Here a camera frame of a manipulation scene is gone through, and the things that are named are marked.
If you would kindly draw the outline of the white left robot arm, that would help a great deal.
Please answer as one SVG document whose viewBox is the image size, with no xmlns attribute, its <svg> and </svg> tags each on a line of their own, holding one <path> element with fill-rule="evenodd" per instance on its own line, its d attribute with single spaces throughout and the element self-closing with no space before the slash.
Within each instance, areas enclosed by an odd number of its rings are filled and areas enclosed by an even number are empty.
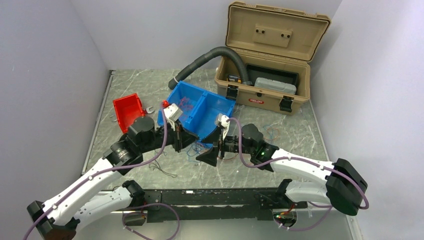
<svg viewBox="0 0 424 240">
<path fill-rule="evenodd" d="M 109 194 L 97 194 L 133 168 L 148 165 L 144 153 L 161 153 L 166 146 L 179 152 L 198 139 L 177 118 L 165 118 L 161 127 L 155 127 L 151 117 L 136 118 L 83 176 L 56 196 L 27 206 L 32 226 L 23 238 L 36 229 L 44 240 L 71 240 L 78 231 L 115 210 L 139 209 L 145 202 L 145 193 L 134 180 L 125 181 Z"/>
</svg>

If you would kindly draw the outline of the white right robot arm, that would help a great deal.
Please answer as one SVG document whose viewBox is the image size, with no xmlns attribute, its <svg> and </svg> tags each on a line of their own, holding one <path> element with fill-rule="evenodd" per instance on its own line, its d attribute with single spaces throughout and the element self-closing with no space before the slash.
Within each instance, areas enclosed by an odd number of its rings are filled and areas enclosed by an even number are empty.
<svg viewBox="0 0 424 240">
<path fill-rule="evenodd" d="M 290 153 L 265 141 L 264 135 L 250 123 L 239 129 L 238 136 L 227 135 L 221 124 L 209 134 L 203 143 L 212 147 L 196 157 L 196 160 L 217 165 L 218 157 L 226 152 L 250 155 L 248 167 L 273 173 L 289 173 L 304 181 L 284 179 L 275 194 L 276 203 L 287 208 L 299 202 L 327 204 L 339 212 L 355 216 L 359 210 L 369 207 L 365 199 L 368 184 L 346 159 L 335 162 L 320 161 Z"/>
</svg>

